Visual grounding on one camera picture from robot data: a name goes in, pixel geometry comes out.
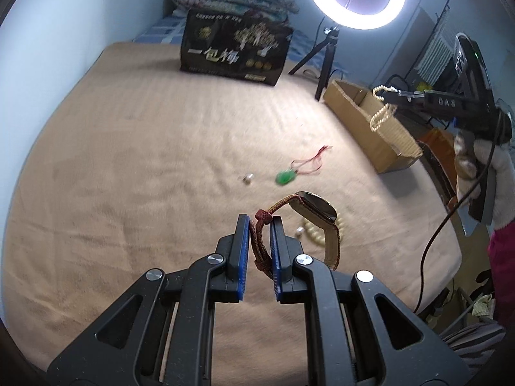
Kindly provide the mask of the right hand white glove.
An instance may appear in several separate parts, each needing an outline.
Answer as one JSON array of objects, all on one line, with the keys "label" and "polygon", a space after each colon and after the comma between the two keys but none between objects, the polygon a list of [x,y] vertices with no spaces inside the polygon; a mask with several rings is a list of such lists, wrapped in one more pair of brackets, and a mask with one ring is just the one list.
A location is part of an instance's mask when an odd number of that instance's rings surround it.
[{"label": "right hand white glove", "polygon": [[454,139],[457,198],[472,219],[499,230],[514,220],[514,167],[503,147],[463,132]]}]

